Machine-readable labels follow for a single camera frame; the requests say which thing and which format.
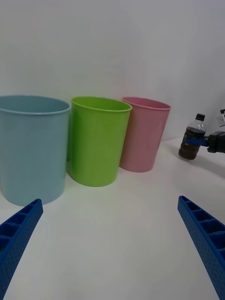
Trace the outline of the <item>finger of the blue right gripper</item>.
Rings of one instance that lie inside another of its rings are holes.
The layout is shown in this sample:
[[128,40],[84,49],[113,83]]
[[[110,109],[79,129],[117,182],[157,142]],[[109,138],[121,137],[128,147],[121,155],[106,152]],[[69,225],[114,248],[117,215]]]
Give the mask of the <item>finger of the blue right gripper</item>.
[[208,137],[186,138],[184,140],[184,143],[196,145],[196,146],[208,147]]

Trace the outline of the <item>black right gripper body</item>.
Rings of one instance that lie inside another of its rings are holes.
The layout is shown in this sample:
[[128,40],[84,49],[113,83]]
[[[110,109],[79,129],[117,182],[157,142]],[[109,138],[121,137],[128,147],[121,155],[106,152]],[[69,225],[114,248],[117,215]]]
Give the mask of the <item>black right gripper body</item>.
[[208,136],[209,153],[224,153],[225,154],[225,132],[219,131]]

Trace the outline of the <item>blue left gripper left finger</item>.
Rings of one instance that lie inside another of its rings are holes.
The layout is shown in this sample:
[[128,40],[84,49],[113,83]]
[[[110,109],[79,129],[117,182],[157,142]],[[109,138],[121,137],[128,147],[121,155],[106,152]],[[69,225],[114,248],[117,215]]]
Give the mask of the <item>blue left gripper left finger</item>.
[[42,214],[42,201],[36,199],[0,225],[1,300]]

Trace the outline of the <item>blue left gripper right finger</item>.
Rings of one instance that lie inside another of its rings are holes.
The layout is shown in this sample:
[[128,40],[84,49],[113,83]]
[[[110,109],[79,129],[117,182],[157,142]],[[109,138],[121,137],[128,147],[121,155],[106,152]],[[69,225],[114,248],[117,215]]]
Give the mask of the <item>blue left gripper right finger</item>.
[[184,196],[178,212],[219,299],[225,299],[225,225]]

